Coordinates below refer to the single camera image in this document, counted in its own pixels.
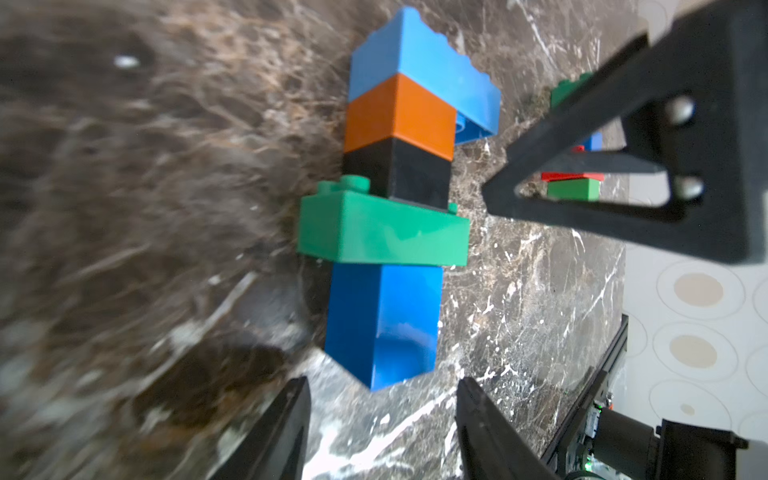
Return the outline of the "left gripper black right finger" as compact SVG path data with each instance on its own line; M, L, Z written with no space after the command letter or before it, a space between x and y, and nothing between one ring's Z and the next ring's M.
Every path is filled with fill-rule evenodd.
M458 382L455 420L465 479L557 479L471 377Z

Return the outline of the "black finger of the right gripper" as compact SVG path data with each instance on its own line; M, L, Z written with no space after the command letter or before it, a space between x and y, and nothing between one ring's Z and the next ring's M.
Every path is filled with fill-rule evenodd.
M582 143L603 135L601 151ZM491 215L723 264L767 254L767 5L714 1L655 43L638 36L506 150L482 187ZM542 171L658 173L657 207L527 198Z

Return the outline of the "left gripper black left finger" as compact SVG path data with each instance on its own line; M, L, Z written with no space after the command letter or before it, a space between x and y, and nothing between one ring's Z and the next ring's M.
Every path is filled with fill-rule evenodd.
M305 376L286 383L214 479L300 479L311 418L311 390Z

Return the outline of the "blue small lego brick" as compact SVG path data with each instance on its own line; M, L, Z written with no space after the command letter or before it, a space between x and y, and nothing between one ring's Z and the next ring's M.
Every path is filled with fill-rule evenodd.
M436 367L444 270L336 263L324 350L371 391Z
M586 139L582 146L586 152L601 151L603 148L603 135L600 131L594 132Z

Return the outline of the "green small lego brick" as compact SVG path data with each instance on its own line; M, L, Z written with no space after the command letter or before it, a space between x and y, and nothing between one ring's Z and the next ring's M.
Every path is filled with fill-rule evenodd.
M559 180L547 183L547 196L558 200L598 201L601 181L590 178Z

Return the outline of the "blue small lego brick front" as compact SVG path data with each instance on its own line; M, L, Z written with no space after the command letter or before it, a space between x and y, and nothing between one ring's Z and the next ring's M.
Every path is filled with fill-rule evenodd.
M371 391L436 367L444 270L336 263L324 350Z

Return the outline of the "red long lego brick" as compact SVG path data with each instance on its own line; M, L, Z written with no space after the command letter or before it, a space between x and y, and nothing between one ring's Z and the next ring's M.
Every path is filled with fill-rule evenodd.
M542 172L540 178L544 182L555 181L567 181L567 180L580 180L591 179L598 182L605 180L605 175L602 173L562 173L562 172Z

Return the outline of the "green long lego brick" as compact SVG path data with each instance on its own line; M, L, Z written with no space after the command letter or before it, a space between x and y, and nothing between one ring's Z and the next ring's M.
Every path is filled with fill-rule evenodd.
M366 177L321 181L300 202L297 251L336 263L465 266L470 220L370 193Z
M582 73L576 80L565 79L561 80L550 93L550 108L554 109L560 103L562 103L569 95L580 88L586 81L588 81L592 72Z

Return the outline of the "light blue long lego brick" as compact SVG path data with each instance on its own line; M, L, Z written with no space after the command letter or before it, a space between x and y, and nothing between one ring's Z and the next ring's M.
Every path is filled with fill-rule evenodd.
M401 8L368 35L351 55L349 102L396 74L403 74L451 105L459 114L457 145L498 133L501 92L468 56L433 31L418 10Z

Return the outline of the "black small lego brick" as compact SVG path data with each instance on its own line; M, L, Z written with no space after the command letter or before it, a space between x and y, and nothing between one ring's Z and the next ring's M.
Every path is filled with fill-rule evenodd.
M370 193L433 209L449 204L451 161L395 137L343 155L342 173L370 180Z

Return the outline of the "orange small lego brick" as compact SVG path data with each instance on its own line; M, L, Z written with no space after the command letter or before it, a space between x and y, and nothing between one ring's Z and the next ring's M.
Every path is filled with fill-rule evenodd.
M396 138L452 161L456 119L454 107L398 73L348 103L344 151Z

